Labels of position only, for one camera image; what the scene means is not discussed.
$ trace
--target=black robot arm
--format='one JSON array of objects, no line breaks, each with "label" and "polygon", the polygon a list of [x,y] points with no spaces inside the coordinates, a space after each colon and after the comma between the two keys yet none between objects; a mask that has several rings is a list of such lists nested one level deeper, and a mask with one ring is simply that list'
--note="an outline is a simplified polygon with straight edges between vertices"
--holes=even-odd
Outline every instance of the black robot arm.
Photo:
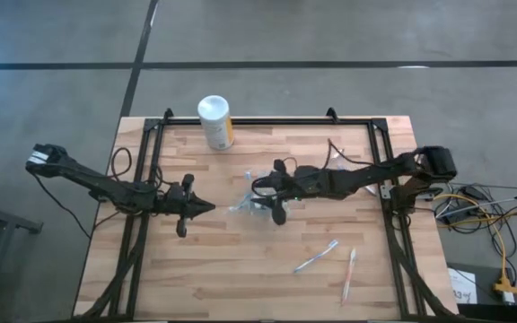
[{"label": "black robot arm", "polygon": [[65,148],[53,144],[36,144],[25,169],[46,178],[63,177],[89,189],[97,201],[109,200],[122,213],[178,214],[177,234],[185,237],[185,221],[215,209],[215,205],[192,192],[195,178],[185,175],[182,183],[171,183],[167,192],[158,191],[154,183],[115,180],[91,170],[69,157]]},{"label": "black robot arm", "polygon": [[[424,193],[433,183],[448,182],[456,176],[450,151],[439,146],[418,148],[396,158],[359,170],[330,170],[314,166],[299,166],[291,176],[283,161],[275,161],[275,170],[253,182],[253,191],[260,197],[252,201],[272,209],[273,220],[284,224],[286,213],[283,202],[289,199],[330,198],[345,199],[359,188],[400,176],[411,176],[403,186],[390,190],[392,211],[412,213],[416,196]],[[257,188],[272,188],[274,194],[264,195]]]}]

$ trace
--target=white lid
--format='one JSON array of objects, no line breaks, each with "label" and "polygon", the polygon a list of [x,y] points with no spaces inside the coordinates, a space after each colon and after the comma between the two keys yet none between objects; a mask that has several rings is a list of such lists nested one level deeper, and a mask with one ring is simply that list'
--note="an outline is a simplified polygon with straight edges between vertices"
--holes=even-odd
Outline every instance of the white lid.
[{"label": "white lid", "polygon": [[197,110],[201,118],[216,121],[229,113],[229,102],[220,95],[209,95],[198,103]]}]

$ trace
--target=white container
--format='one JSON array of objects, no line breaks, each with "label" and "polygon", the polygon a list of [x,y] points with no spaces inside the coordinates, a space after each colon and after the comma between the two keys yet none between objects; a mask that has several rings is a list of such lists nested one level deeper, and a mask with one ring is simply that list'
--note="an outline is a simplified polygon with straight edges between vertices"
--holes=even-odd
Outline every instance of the white container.
[{"label": "white container", "polygon": [[198,116],[211,148],[227,149],[234,141],[229,102],[222,96],[209,95],[198,103]]}]

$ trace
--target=wooden table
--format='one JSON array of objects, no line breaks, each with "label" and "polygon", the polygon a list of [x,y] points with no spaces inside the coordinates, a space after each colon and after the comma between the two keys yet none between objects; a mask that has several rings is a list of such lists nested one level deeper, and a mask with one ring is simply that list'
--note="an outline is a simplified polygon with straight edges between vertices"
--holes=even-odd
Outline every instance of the wooden table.
[{"label": "wooden table", "polygon": [[[387,119],[394,153],[413,150],[416,141],[409,117]],[[122,118],[115,142],[115,148],[129,148],[135,160],[143,123],[144,118]],[[344,148],[349,157],[370,162],[366,128],[241,126],[234,128],[234,134],[234,146],[218,152],[206,145],[199,126],[165,127],[159,160],[164,178],[180,181],[185,173],[192,173],[197,195],[217,207],[188,222],[185,239],[175,234],[178,216],[151,219],[136,319],[398,319],[378,197],[360,189],[345,201],[291,203],[292,211],[283,226],[274,224],[268,213],[229,211],[250,188],[245,171],[270,171],[274,159],[287,156],[294,156],[299,164],[322,165],[327,138]],[[116,162],[118,170],[126,165],[125,158]],[[294,165],[289,162],[287,167],[292,170]],[[122,179],[132,178],[131,171]],[[97,221],[113,211],[112,205],[101,206]],[[92,235],[75,314],[89,309],[114,275],[123,227],[121,215]],[[420,274],[444,305],[457,312],[432,214],[412,214],[410,231]],[[336,249],[293,274],[295,267],[333,239],[339,241]],[[356,261],[350,297],[341,307],[352,247],[356,248]],[[125,292],[121,309],[125,308]],[[409,287],[407,294],[412,302]]]}]

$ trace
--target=concrete floor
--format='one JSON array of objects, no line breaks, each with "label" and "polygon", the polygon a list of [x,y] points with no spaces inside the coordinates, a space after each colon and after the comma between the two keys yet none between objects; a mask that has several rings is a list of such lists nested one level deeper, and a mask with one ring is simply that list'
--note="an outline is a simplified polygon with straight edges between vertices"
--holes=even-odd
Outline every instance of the concrete floor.
[{"label": "concrete floor", "polygon": [[[0,1],[0,63],[131,62],[149,0]],[[145,61],[514,60],[517,1],[162,0]],[[35,143],[105,170],[130,71],[0,71],[0,208],[43,221],[0,275],[0,322],[64,319],[88,241],[23,169]],[[451,148],[459,181],[517,186],[517,68],[143,71],[131,116],[193,116],[221,94],[238,116],[409,115]],[[45,180],[90,230],[97,205]],[[495,191],[508,197],[515,191]],[[517,219],[512,220],[517,238]],[[485,232],[441,231],[447,260],[499,266]],[[479,251],[487,251],[483,257]],[[513,258],[517,267],[517,255]]]}]

